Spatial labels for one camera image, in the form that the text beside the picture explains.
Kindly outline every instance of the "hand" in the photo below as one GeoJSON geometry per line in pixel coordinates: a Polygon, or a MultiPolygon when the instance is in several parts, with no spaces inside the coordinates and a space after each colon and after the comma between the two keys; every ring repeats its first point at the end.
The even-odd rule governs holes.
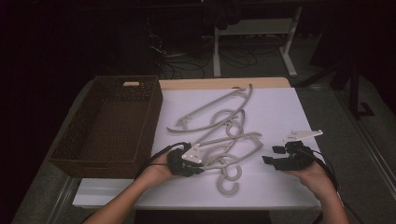
{"type": "Polygon", "coordinates": [[[285,173],[297,176],[300,182],[308,187],[319,200],[336,193],[332,181],[316,162],[313,162],[309,167],[301,171],[285,171],[285,173]]]}
{"type": "Polygon", "coordinates": [[[166,165],[166,157],[168,153],[169,152],[164,153],[159,158],[155,159],[151,163],[152,165],[148,166],[143,171],[143,173],[136,179],[136,181],[142,181],[147,188],[151,188],[175,177],[174,175],[172,175],[168,166],[166,165]]]}

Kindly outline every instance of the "person's right hand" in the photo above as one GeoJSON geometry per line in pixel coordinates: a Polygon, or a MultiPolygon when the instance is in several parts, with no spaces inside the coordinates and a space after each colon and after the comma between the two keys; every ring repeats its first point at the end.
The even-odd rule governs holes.
{"type": "Polygon", "coordinates": [[[311,190],[319,200],[325,196],[336,193],[332,181],[316,162],[313,162],[309,167],[303,170],[285,171],[285,173],[297,176],[300,182],[311,190]]]}

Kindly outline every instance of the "forearm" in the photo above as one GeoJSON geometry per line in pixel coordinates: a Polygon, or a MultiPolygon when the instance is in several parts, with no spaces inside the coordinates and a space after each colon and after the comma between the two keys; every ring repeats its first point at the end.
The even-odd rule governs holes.
{"type": "Polygon", "coordinates": [[[349,223],[349,220],[347,218],[347,213],[344,209],[341,199],[338,197],[338,194],[336,192],[319,197],[319,200],[322,207],[324,223],[326,224],[349,223]]]}
{"type": "Polygon", "coordinates": [[[144,181],[136,179],[135,182],[84,223],[122,223],[133,209],[137,200],[148,188],[144,181]]]}

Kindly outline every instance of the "floor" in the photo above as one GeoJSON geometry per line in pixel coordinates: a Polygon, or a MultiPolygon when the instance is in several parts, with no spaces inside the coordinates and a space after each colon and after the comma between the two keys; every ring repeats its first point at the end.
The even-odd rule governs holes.
{"type": "MultiPolygon", "coordinates": [[[[278,35],[221,39],[222,77],[286,77],[294,85],[322,70],[309,65],[319,37],[297,36],[291,46],[290,57],[298,76],[289,77],[278,51],[284,39],[285,36],[278,35]]],[[[210,39],[203,41],[210,46],[210,39]]],[[[172,55],[164,58],[160,61],[161,78],[213,77],[210,53],[196,55],[174,50],[172,55]]],[[[389,170],[396,170],[396,157],[391,149],[396,141],[392,137],[392,133],[396,133],[395,115],[382,103],[375,87],[361,78],[360,100],[369,104],[375,116],[355,120],[347,109],[348,87],[343,91],[333,91],[329,84],[331,80],[332,74],[329,74],[306,88],[297,89],[297,93],[312,130],[321,129],[325,132],[325,137],[317,139],[318,145],[332,162],[341,186],[340,196],[352,209],[347,210],[348,216],[352,223],[359,223],[359,218],[364,223],[394,223],[394,177],[384,171],[384,166],[378,165],[373,154],[382,155],[387,160],[389,170]]],[[[75,190],[71,188],[70,197],[66,198],[65,206],[58,210],[57,215],[47,211],[43,217],[36,218],[37,222],[32,222],[28,212],[20,211],[14,223],[24,223],[29,219],[30,223],[48,220],[49,223],[79,223],[92,211],[71,205],[75,190]]],[[[312,223],[317,215],[318,211],[309,210],[270,211],[274,224],[312,223]]],[[[131,213],[127,223],[133,223],[133,217],[134,213],[131,213]]]]}

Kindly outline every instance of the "white tabletop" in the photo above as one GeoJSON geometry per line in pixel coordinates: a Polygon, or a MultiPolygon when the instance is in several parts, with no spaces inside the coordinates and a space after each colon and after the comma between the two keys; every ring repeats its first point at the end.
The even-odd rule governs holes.
{"type": "MultiPolygon", "coordinates": [[[[183,90],[163,91],[163,107],[157,126],[152,154],[177,142],[194,142],[205,132],[174,134],[166,127],[175,127],[176,120],[211,100],[232,90],[183,90]]],[[[189,122],[189,127],[207,124],[213,111],[236,109],[243,99],[231,97],[198,114],[189,122]]],[[[293,88],[253,89],[246,106],[245,133],[257,132],[264,146],[238,165],[242,176],[236,182],[240,189],[235,195],[223,195],[216,186],[219,170],[205,171],[200,175],[182,177],[168,181],[150,189],[142,195],[136,208],[142,209],[300,209],[319,208],[320,203],[300,181],[293,176],[276,171],[273,166],[262,161],[262,156],[285,157],[276,155],[272,146],[284,146],[283,137],[291,130],[310,131],[298,96],[293,88]]],[[[224,137],[219,131],[210,135],[211,139],[224,137]]],[[[308,147],[319,151],[315,138],[303,141],[308,147]]],[[[233,148],[231,153],[241,155],[247,145],[233,148]]],[[[82,179],[74,206],[98,207],[106,204],[133,180],[123,179],[82,179]]],[[[230,188],[233,182],[225,183],[230,188]]]]}

